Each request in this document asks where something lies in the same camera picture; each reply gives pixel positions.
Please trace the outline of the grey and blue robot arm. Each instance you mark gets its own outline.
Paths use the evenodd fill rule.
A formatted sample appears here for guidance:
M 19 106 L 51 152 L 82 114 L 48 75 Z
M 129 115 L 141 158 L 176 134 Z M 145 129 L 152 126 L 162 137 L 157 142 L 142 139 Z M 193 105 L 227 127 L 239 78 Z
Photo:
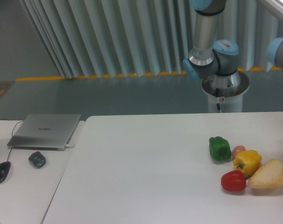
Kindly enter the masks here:
M 193 46 L 183 65 L 194 79 L 237 66 L 283 70 L 283 0 L 192 0 Z

